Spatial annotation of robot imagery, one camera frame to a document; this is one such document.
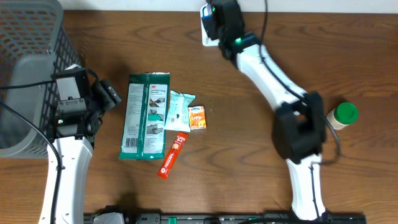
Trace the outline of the light green snack packet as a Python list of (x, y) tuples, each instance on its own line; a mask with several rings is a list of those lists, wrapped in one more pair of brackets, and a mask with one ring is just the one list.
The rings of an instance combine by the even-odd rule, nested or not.
[(165, 130), (190, 132), (188, 107), (195, 95), (170, 91), (170, 104), (165, 121)]

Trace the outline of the small orange box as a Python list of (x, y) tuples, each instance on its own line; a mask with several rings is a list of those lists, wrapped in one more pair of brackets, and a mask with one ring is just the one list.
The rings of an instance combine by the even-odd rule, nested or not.
[(192, 106), (188, 108), (190, 129), (206, 129), (206, 116), (204, 106)]

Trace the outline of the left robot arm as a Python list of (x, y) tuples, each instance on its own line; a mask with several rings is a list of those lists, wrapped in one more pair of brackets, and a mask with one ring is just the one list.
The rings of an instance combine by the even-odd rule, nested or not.
[(83, 223), (86, 176), (105, 112), (121, 97), (109, 80), (89, 82), (89, 68), (73, 64), (56, 74), (60, 99), (47, 129), (49, 169), (39, 223)]

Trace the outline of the green lid white jar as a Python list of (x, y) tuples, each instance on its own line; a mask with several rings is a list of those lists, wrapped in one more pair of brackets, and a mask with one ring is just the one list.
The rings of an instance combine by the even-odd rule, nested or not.
[(348, 102), (339, 104), (331, 110), (326, 118), (335, 130), (342, 130), (358, 120), (359, 111), (357, 107)]

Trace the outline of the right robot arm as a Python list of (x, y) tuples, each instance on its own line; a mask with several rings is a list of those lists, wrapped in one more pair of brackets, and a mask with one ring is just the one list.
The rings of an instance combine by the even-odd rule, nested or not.
[(245, 30), (237, 1), (208, 0), (201, 22), (207, 38), (217, 41), (223, 57), (255, 84), (274, 112), (272, 142), (289, 169), (294, 215), (322, 221), (326, 208), (320, 164), (326, 130), (321, 96), (290, 80), (268, 54), (263, 39)]

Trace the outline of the green white gloves packet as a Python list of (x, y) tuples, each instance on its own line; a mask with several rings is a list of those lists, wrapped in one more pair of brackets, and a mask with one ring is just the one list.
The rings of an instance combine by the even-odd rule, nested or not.
[(169, 85), (169, 73), (129, 76), (120, 159), (164, 157)]

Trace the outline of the red white snack packet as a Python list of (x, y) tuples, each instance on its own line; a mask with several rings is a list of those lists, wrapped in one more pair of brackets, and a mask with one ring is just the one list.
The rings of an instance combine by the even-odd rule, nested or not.
[(172, 144), (172, 147), (170, 148), (170, 151), (168, 152), (162, 166), (160, 167), (157, 176), (162, 178), (162, 179), (167, 179), (169, 176), (169, 173), (175, 163), (175, 160), (177, 159), (185, 141), (188, 139), (189, 135), (183, 132), (179, 132), (177, 134), (177, 137)]

